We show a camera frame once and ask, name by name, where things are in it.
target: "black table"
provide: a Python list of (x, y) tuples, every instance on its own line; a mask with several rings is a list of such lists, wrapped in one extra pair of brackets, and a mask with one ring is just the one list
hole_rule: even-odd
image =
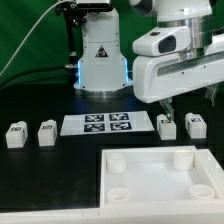
[[(211, 108), (205, 89), (173, 98), (177, 140), (161, 141), (158, 132), (58, 136), (55, 147), (40, 148), (37, 132), (43, 121), (65, 115), (146, 110), (156, 127), (164, 113), (158, 102), (144, 104), (134, 96), (108, 101), (73, 96), (67, 84), (24, 85), (0, 92), (0, 211), (94, 208), (99, 206), (102, 149), (195, 145), (210, 149), (224, 165), (224, 97)], [(199, 113), (208, 124), (206, 140), (191, 140), (185, 115)], [(8, 150), (5, 134), (11, 123), (25, 121), (29, 136), (23, 151)]]

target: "white cube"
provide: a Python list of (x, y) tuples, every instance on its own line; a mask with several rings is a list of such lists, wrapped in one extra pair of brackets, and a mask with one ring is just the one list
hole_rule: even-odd
[(207, 124), (199, 114), (188, 113), (185, 128), (192, 139), (206, 138)]
[(177, 127), (174, 121), (169, 121), (164, 114), (157, 117), (157, 130), (161, 140), (175, 140)]
[(9, 149), (22, 148), (28, 136), (27, 124), (23, 121), (11, 124), (6, 133), (6, 142)]
[(49, 120), (43, 122), (38, 131), (39, 146), (54, 146), (57, 138), (57, 123)]

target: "white robot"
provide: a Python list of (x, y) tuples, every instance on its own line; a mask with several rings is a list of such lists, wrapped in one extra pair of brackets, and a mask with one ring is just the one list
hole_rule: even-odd
[(224, 81), (224, 35), (213, 36), (209, 0), (129, 0), (144, 16), (157, 15), (158, 27), (133, 44), (134, 93), (145, 103), (160, 101), (173, 119), (172, 96)]
[(127, 60), (120, 52), (119, 15), (111, 1), (74, 0), (63, 4), (60, 10), (72, 19), (67, 31), (71, 24), (82, 26), (83, 55), (77, 62), (75, 93), (111, 98), (133, 91)]

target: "white block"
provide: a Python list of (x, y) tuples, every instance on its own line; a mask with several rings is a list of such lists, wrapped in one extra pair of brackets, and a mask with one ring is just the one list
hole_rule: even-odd
[(175, 140), (177, 127), (174, 121), (169, 121), (164, 114), (157, 117), (157, 130), (161, 140)]
[(8, 132), (6, 133), (7, 147), (22, 148), (28, 136), (27, 124), (23, 121), (11, 124)]
[(38, 131), (39, 146), (54, 146), (57, 138), (57, 123), (49, 120), (43, 122)]
[(185, 128), (192, 139), (206, 138), (207, 124), (199, 114), (188, 113), (185, 117)]

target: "black label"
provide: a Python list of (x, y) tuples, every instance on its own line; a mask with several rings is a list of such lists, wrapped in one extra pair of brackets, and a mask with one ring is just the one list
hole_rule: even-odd
[(132, 130), (130, 122), (119, 122), (110, 124), (111, 131), (127, 131)]
[(169, 120), (161, 120), (161, 122), (162, 122), (163, 124), (170, 124), (170, 123), (171, 123), (171, 121), (169, 121)]
[(96, 58), (108, 58), (107, 52), (105, 51), (103, 46), (101, 46), (99, 51), (97, 52)]
[(201, 119), (200, 118), (191, 118), (191, 121), (192, 122), (201, 122)]
[(102, 132), (105, 131), (105, 124), (86, 124), (84, 132)]
[(129, 120), (129, 116), (127, 113), (123, 114), (110, 114), (110, 121), (127, 121)]
[(52, 125), (47, 125), (47, 126), (43, 126), (43, 130), (49, 130), (49, 129), (52, 129), (53, 126)]
[(21, 127), (12, 128), (11, 131), (21, 131)]
[(102, 122), (104, 121), (104, 115), (86, 115), (85, 122)]

